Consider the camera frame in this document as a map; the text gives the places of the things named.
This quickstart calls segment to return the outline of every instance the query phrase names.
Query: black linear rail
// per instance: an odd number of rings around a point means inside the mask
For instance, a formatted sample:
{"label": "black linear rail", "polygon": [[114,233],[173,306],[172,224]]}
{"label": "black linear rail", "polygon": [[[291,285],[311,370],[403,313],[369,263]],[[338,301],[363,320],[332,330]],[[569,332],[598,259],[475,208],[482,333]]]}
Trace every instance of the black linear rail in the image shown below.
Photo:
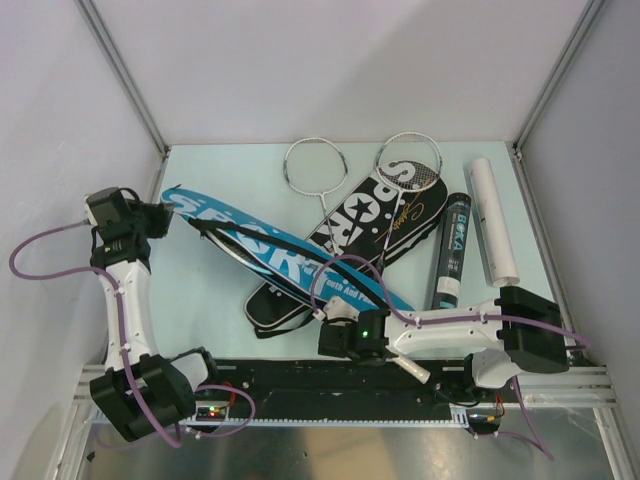
{"label": "black linear rail", "polygon": [[[387,363],[359,366],[334,360],[217,359],[219,382],[242,388],[255,400],[257,419],[300,421],[450,420],[449,401],[493,402],[494,390],[465,387],[462,361],[418,361],[431,372],[427,384]],[[506,402],[512,392],[502,390]],[[199,400],[224,398],[198,394]],[[231,416],[246,418],[250,409],[240,397]]]}

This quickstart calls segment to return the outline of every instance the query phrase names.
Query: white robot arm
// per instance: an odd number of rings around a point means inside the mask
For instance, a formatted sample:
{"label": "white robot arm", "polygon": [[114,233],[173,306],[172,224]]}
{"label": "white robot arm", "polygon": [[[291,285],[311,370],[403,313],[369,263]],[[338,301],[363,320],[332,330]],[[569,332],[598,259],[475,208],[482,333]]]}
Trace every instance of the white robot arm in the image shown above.
{"label": "white robot arm", "polygon": [[[91,381],[91,396],[102,412],[128,441],[153,432],[138,402],[130,395],[124,371],[123,348],[145,401],[162,426],[194,415],[195,390],[214,383],[216,367],[209,352],[197,348],[173,359],[158,352],[149,308],[151,270],[149,238],[166,235],[171,208],[146,204],[134,195],[126,199],[119,188],[108,188],[85,199],[85,210],[93,225],[91,265],[106,270],[117,282],[123,302],[123,317],[110,280],[100,282],[107,302],[109,345],[105,374]],[[103,244],[96,246],[95,236]],[[124,331],[126,338],[121,338]]]}
{"label": "white robot arm", "polygon": [[561,327],[558,306],[519,287],[503,287],[498,299],[458,309],[400,312],[408,324],[388,311],[360,313],[338,297],[325,307],[318,353],[376,364],[392,361],[426,383],[430,373],[412,360],[431,349],[463,348],[473,386],[502,388],[522,371],[556,373],[568,370],[564,340],[541,328],[486,320],[491,315],[516,315]]}

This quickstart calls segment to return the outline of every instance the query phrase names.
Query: badminton racket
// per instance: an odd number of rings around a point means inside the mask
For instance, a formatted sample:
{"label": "badminton racket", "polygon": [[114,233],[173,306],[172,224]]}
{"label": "badminton racket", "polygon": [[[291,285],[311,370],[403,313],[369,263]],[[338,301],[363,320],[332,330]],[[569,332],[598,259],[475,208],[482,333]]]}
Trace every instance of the badminton racket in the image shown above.
{"label": "badminton racket", "polygon": [[[330,152],[328,148],[326,151],[318,148],[313,150],[300,149],[299,153],[292,155],[296,147],[306,143],[324,143],[331,147],[333,152]],[[327,250],[331,250],[330,253],[336,255],[338,246],[333,235],[331,219],[327,213],[325,196],[338,190],[347,179],[349,167],[347,167],[347,160],[343,153],[324,138],[304,138],[289,147],[284,157],[282,171],[287,184],[294,191],[302,195],[320,198],[322,215],[331,239],[331,247]]]}
{"label": "badminton racket", "polygon": [[[419,139],[423,143],[428,143],[435,158],[429,158],[429,156],[421,154],[420,159],[393,159],[391,155],[386,155],[386,159],[383,158],[383,153],[387,147],[394,141],[400,139]],[[403,132],[394,135],[378,150],[376,159],[374,162],[374,169],[380,177],[380,180],[388,187],[398,191],[398,197],[396,199],[396,206],[393,209],[391,216],[391,223],[389,225],[389,231],[384,239],[382,246],[382,253],[376,262],[376,269],[382,273],[385,267],[385,257],[387,254],[387,248],[389,247],[389,240],[391,240],[391,234],[395,227],[396,216],[402,203],[403,193],[416,193],[423,192],[433,187],[438,180],[440,180],[440,174],[442,172],[442,153],[440,147],[431,137],[416,132]]]}

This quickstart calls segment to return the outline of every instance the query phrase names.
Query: white panel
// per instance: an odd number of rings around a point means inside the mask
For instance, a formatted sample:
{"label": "white panel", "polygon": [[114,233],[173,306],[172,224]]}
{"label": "white panel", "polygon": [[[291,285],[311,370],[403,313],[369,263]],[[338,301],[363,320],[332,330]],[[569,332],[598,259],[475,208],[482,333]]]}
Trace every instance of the white panel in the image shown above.
{"label": "white panel", "polygon": [[[0,15],[0,478],[42,478],[82,365],[105,339],[96,278],[11,276],[21,240],[83,217],[83,195],[146,193],[154,148],[73,2],[4,2]],[[19,257],[30,272],[87,265],[88,229]]]}
{"label": "white panel", "polygon": [[513,140],[587,0],[100,0],[170,143]]}
{"label": "white panel", "polygon": [[525,148],[578,328],[640,450],[640,3],[610,2]]}

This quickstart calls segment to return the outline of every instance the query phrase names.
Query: table surface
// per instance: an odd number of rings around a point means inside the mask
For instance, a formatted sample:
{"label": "table surface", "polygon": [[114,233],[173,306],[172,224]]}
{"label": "table surface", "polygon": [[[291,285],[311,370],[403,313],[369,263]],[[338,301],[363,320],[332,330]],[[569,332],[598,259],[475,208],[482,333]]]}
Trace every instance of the table surface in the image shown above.
{"label": "table surface", "polygon": [[[536,244],[524,201],[502,142],[443,142],[442,178],[449,193],[468,192],[467,168],[471,161],[491,161],[509,235],[520,272],[520,286],[545,298],[551,289]],[[333,209],[371,173],[379,143],[338,144],[349,175],[344,186],[327,196]],[[305,197],[287,186],[282,161],[288,144],[174,146],[160,192],[181,184],[244,210],[275,227],[305,238],[322,221],[317,198]],[[330,154],[323,144],[305,144],[300,154],[322,160]],[[410,158],[419,142],[394,144],[394,158]],[[469,230],[459,306],[476,305],[499,295],[487,282],[479,229]],[[439,233],[417,245],[385,270],[389,287],[417,309],[432,296]],[[243,306],[261,279],[223,253],[182,219],[174,218],[165,239],[153,241],[151,258],[151,314],[159,351],[172,356],[204,346],[217,358],[314,359],[320,325],[312,323],[273,339],[258,340]],[[423,358],[460,357],[470,351],[434,351]]]}

